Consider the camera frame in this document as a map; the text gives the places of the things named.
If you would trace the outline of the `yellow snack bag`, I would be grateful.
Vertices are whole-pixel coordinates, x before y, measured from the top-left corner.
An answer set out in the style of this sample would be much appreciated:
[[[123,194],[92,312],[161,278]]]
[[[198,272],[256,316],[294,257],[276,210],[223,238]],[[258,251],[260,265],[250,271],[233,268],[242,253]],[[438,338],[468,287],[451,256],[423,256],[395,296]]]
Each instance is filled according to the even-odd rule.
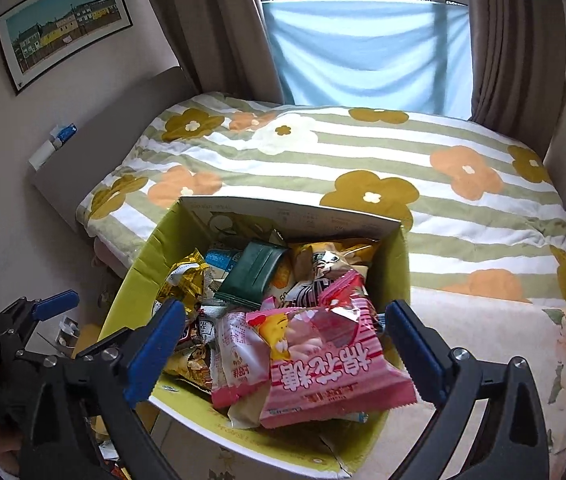
[[[175,263],[159,287],[153,314],[156,314],[168,299],[174,299],[184,305],[187,322],[193,322],[205,293],[208,270],[208,263],[198,249]]]

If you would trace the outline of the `dark green snack packet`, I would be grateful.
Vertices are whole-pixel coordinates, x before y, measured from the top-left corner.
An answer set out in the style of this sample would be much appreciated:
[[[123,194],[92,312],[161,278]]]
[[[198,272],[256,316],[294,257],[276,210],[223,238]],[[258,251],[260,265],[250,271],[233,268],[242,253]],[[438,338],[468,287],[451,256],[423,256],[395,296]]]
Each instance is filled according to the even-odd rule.
[[[229,304],[258,310],[287,248],[266,242],[249,242],[214,296]]]

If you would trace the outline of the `pink white snack packet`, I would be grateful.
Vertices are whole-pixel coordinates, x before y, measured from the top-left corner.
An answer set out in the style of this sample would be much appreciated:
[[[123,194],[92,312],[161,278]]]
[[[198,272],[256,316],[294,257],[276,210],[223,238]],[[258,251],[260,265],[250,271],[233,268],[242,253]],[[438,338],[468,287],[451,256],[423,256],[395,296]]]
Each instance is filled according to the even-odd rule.
[[[220,410],[269,381],[270,348],[247,324],[245,312],[233,311],[220,318],[214,332],[211,401]]]

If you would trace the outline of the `floral bed sheet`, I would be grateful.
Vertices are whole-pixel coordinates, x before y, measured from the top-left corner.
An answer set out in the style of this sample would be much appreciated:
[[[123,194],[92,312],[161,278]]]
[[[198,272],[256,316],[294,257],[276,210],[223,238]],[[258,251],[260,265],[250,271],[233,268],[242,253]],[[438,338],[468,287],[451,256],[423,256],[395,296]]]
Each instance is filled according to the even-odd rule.
[[[431,328],[453,386],[367,422],[236,429],[170,378],[152,395],[184,479],[557,479],[566,465],[566,307],[414,288],[394,312]]]

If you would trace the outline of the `grey headboard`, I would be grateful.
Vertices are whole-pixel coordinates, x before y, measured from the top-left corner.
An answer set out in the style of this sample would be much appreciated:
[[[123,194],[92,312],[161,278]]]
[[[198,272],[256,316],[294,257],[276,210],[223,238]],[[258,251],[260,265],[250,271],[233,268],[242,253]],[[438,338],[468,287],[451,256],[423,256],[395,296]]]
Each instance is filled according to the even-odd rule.
[[[168,107],[195,95],[179,66],[137,82],[94,115],[31,176],[30,182],[72,229],[82,200],[131,151],[145,128]]]

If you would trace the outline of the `white blue bottle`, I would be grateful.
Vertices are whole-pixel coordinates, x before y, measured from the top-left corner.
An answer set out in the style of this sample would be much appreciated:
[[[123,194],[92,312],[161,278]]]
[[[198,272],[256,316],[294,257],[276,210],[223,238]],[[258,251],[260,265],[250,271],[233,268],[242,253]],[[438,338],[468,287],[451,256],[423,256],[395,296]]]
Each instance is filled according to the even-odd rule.
[[[58,151],[75,133],[75,124],[56,125],[48,134],[43,144],[28,159],[33,171],[38,171],[56,151]]]

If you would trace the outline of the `pink striped marshmallow bag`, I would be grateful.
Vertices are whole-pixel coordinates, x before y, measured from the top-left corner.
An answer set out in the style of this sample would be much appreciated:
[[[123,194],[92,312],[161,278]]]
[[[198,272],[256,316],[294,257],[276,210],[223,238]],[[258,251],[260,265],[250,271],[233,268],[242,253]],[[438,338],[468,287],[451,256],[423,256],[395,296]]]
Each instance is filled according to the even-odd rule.
[[[384,356],[371,308],[363,276],[350,270],[322,292],[315,307],[246,316],[270,349],[261,426],[383,412],[416,401],[409,374]]]

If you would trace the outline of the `blue white snack bag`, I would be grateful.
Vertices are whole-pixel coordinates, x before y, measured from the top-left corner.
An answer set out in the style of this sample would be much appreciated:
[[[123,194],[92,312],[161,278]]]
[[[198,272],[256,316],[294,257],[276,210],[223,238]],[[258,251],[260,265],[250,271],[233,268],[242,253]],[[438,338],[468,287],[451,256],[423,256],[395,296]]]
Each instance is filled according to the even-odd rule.
[[[211,248],[205,254],[213,283],[220,285],[235,268],[242,252],[233,248]]]

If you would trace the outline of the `floral striped folded quilt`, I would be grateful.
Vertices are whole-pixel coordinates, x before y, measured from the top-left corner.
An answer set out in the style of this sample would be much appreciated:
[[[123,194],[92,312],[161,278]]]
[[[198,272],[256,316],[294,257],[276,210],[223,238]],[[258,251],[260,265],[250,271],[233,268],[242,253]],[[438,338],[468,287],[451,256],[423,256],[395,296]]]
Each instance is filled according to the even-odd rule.
[[[151,119],[76,217],[130,264],[176,200],[211,194],[397,219],[415,286],[566,306],[566,210],[542,160],[471,122],[201,94]]]

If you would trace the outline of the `cartoon cat snack bag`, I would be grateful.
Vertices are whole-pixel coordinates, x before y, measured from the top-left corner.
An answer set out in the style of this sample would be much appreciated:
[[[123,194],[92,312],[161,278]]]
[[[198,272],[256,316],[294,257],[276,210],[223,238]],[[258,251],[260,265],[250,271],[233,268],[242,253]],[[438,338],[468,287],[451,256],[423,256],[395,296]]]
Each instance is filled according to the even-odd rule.
[[[366,278],[379,248],[364,237],[292,243],[278,265],[263,298],[265,308],[314,307],[334,281],[355,270]]]

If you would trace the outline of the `framed town picture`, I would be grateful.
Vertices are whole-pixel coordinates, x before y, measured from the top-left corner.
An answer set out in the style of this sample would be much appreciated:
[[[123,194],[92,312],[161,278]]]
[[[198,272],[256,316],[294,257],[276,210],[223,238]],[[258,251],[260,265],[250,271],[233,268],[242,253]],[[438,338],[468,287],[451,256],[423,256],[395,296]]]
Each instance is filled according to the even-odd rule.
[[[22,0],[0,15],[0,48],[14,91],[131,26],[124,0]]]

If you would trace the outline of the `beige curtain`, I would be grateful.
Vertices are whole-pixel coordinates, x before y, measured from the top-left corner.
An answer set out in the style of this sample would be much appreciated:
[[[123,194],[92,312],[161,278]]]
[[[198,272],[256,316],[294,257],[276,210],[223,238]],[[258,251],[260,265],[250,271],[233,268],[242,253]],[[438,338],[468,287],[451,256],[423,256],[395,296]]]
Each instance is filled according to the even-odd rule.
[[[149,0],[186,76],[200,93],[281,103],[261,0]]]
[[[548,151],[566,100],[563,0],[468,0],[472,116]]]

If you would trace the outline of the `left beige curtain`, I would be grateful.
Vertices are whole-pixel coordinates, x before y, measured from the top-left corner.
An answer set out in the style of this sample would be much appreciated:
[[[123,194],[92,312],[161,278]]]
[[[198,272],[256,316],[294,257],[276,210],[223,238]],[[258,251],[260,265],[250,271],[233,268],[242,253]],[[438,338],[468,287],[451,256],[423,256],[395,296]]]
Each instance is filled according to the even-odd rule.
[[[200,93],[281,103],[261,0],[149,0],[186,76]]]

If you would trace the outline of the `light blue window cloth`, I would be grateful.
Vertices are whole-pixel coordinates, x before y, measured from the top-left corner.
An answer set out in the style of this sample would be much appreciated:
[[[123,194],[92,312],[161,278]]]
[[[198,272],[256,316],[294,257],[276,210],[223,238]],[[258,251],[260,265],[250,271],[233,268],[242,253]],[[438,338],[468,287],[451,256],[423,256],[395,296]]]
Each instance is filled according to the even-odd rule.
[[[273,0],[263,13],[287,104],[472,114],[467,6]]]

